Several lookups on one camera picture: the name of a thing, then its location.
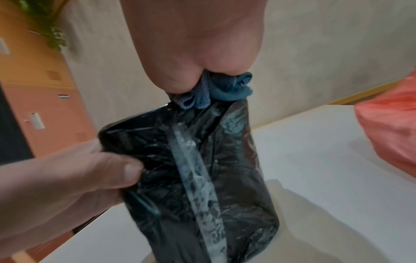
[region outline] green plant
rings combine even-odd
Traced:
[[[66,46],[62,31],[55,22],[53,13],[53,0],[13,0],[34,22],[39,34],[41,34],[49,47],[61,50]]]

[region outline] clear tape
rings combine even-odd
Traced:
[[[196,144],[181,123],[166,134],[211,263],[226,263],[227,240],[217,194]]]

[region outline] blue knitted fabric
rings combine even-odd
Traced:
[[[252,77],[249,72],[232,77],[204,71],[198,84],[190,92],[169,94],[169,98],[184,110],[192,107],[205,109],[211,105],[211,98],[218,101],[242,100],[253,93],[247,86]]]

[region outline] concrete wall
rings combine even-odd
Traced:
[[[414,0],[269,0],[253,127],[400,79],[416,65]],[[71,0],[64,51],[97,128],[155,108],[118,1]]]

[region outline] hand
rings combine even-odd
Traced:
[[[267,0],[121,0],[136,51],[163,90],[191,90],[204,69],[245,73],[263,38]]]
[[[0,167],[0,258],[47,242],[121,202],[143,165],[98,140]]]

